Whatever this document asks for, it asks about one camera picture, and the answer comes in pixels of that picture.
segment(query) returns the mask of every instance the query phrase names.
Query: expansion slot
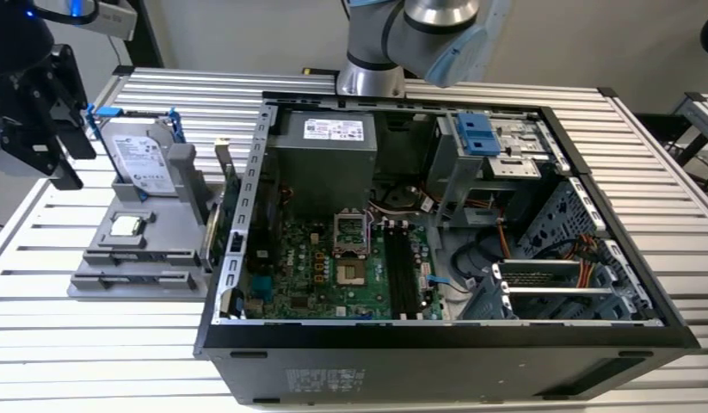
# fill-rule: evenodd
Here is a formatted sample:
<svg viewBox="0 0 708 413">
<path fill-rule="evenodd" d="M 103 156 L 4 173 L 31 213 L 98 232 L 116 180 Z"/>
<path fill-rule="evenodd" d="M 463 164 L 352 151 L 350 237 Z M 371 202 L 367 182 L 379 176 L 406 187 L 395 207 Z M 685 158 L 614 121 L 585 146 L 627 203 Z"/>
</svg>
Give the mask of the expansion slot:
<svg viewBox="0 0 708 413">
<path fill-rule="evenodd" d="M 412 249 L 408 230 L 395 227 L 384 229 L 384 257 L 390 278 L 392 318 L 416 319 L 419 313 L 418 291 Z"/>
</svg>

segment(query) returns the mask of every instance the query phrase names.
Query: white wall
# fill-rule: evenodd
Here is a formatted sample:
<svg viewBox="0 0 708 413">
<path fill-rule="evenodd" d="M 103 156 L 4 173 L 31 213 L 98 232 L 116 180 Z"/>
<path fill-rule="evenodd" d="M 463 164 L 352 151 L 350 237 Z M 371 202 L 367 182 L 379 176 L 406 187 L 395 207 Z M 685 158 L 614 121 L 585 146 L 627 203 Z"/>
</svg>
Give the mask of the white wall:
<svg viewBox="0 0 708 413">
<path fill-rule="evenodd" d="M 47 22 L 47 26 L 54 33 L 55 44 L 68 44 L 74 49 L 88 101 L 92 102 L 120 63 L 116 53 L 111 49 L 110 38 L 106 34 L 64 24 Z M 131 65 L 124 42 L 114 39 L 114 45 L 120 53 L 122 64 Z"/>
<path fill-rule="evenodd" d="M 339 69 L 348 23 L 339 0 L 144 0 L 167 67 L 300 74 Z"/>
<path fill-rule="evenodd" d="M 340 68 L 339 0 L 146 0 L 168 67 L 300 73 Z M 611 86 L 633 109 L 708 92 L 698 34 L 708 0 L 512 0 L 488 82 Z"/>
<path fill-rule="evenodd" d="M 610 86 L 635 111 L 708 93 L 708 0 L 515 0 L 486 81 Z"/>
</svg>

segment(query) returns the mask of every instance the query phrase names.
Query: blue plastic latch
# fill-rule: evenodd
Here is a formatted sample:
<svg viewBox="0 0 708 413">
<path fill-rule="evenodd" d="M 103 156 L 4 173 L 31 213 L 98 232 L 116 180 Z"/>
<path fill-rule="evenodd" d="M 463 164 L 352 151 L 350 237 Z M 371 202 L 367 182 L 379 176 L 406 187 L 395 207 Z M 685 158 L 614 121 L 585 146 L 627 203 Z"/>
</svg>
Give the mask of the blue plastic latch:
<svg viewBox="0 0 708 413">
<path fill-rule="evenodd" d="M 112 108 L 111 106 L 103 106 L 95 111 L 96 115 L 106 116 L 107 118 L 115 118 L 122 115 L 122 108 Z"/>
<path fill-rule="evenodd" d="M 436 277 L 435 275 L 427 275 L 427 280 L 435 282 L 436 284 L 450 284 L 450 279 L 446 277 Z"/>
<path fill-rule="evenodd" d="M 256 275 L 251 278 L 251 295 L 255 299 L 263 299 L 266 303 L 272 302 L 272 277 Z"/>
<path fill-rule="evenodd" d="M 495 157 L 502 152 L 502 144 L 486 114 L 458 114 L 456 128 L 468 155 Z"/>
</svg>

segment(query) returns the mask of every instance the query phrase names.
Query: green motherboard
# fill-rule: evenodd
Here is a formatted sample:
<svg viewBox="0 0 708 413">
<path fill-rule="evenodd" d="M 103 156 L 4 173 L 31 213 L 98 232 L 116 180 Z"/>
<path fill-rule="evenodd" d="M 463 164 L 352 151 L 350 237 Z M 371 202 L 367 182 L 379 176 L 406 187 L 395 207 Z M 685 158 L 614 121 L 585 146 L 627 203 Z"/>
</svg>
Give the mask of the green motherboard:
<svg viewBox="0 0 708 413">
<path fill-rule="evenodd" d="M 356 237 L 358 228 L 360 230 L 360 226 L 356 227 L 356 223 L 347 220 L 339 237 Z M 336 258 L 334 220 L 287 219 L 278 270 L 271 275 L 271 286 L 266 286 L 268 291 L 251 291 L 246 306 L 247 317 L 400 319 L 399 315 L 392 317 L 384 231 L 382 225 L 371 227 L 371 234 L 367 235 L 370 253 L 366 259 L 347 256 Z M 411 226 L 403 237 L 407 237 L 410 243 L 411 262 L 399 262 L 399 265 L 410 265 L 414 269 L 411 282 L 419 305 L 416 317 L 442 319 L 438 290 L 427 286 L 427 274 L 422 274 L 423 268 L 432 268 L 424 228 Z"/>
</svg>

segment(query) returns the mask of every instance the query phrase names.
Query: barcode sticker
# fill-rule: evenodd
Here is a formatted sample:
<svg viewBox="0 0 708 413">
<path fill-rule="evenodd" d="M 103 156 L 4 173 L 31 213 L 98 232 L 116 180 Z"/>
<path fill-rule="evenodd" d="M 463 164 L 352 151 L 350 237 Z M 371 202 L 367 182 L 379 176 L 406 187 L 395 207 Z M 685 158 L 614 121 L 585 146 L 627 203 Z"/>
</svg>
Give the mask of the barcode sticker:
<svg viewBox="0 0 708 413">
<path fill-rule="evenodd" d="M 364 140 L 364 122 L 360 120 L 306 120 L 304 139 Z"/>
</svg>

